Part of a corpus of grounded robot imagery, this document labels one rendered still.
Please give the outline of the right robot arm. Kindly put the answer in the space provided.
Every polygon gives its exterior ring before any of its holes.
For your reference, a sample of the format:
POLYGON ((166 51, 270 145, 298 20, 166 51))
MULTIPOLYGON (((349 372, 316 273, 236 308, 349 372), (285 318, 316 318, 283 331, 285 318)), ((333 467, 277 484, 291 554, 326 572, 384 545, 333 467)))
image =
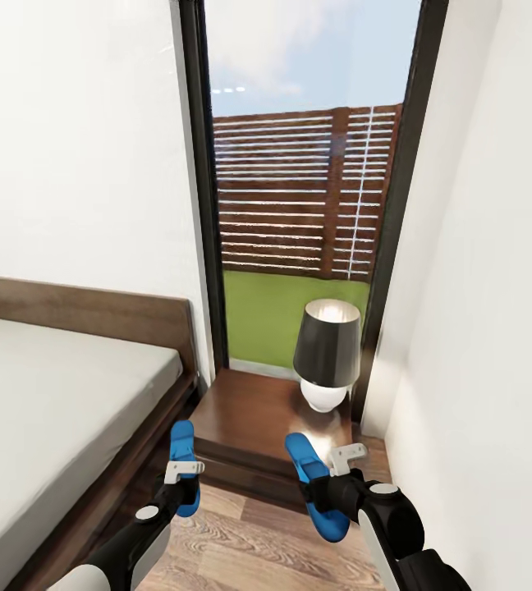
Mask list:
POLYGON ((362 470, 348 465, 367 455, 359 442, 329 450, 330 474, 298 482, 305 502, 313 502, 319 513, 339 510, 359 523, 387 591, 472 591, 435 549, 423 549, 424 526, 401 489, 365 482, 362 470))

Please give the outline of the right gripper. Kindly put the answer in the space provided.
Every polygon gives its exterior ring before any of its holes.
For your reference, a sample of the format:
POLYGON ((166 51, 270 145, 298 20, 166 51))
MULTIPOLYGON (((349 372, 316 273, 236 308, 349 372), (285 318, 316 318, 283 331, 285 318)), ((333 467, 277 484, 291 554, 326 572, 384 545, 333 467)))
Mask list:
POLYGON ((362 470, 353 468, 347 475, 324 475, 310 480, 309 483, 300 480, 298 485, 305 502, 313 502, 315 509, 319 513, 339 510, 353 521, 345 511, 344 499, 345 489, 348 488, 348 484, 356 481, 365 483, 362 470))

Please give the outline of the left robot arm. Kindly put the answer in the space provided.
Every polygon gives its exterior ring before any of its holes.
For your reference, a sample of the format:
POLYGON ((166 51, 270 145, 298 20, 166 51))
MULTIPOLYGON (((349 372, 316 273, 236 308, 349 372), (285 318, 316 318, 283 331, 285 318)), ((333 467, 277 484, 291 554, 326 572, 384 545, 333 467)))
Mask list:
POLYGON ((171 520, 180 505, 195 504, 202 472, 201 460, 170 460, 165 474, 152 480, 150 499, 133 522, 95 544, 75 569, 47 591, 134 591, 166 551, 171 520), (179 474, 196 476, 180 478, 179 474))

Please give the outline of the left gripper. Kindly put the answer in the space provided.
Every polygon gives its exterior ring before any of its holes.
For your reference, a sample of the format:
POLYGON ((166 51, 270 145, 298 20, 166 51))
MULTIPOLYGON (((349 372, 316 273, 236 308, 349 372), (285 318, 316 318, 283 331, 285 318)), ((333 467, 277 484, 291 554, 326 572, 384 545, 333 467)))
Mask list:
POLYGON ((199 475, 194 478, 180 478, 176 484, 165 484, 164 475, 153 479, 150 485, 150 498, 159 494, 168 494, 176 503, 176 511, 180 505, 194 505, 199 487, 199 475))

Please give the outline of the sandal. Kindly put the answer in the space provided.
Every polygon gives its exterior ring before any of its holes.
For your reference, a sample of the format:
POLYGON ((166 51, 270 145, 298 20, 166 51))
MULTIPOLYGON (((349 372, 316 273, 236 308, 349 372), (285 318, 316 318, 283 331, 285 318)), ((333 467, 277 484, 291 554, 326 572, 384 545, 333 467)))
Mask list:
MULTIPOLYGON (((194 426, 188 419, 180 419, 172 426, 170 460, 172 461, 197 461, 194 456, 194 426)), ((196 474, 179 474, 180 478, 194 478, 196 474)), ((200 486, 196 493, 194 505, 180 505, 178 516, 184 518, 193 516, 200 505, 200 486)))
MULTIPOLYGON (((330 469, 319 458, 310 440, 303 433, 289 433, 285 440, 286 449, 293 459, 300 480, 310 480, 330 474, 330 469)), ((339 510, 319 513, 314 503, 306 503, 309 516, 318 533, 330 543, 342 541, 349 530, 351 519, 339 510)))

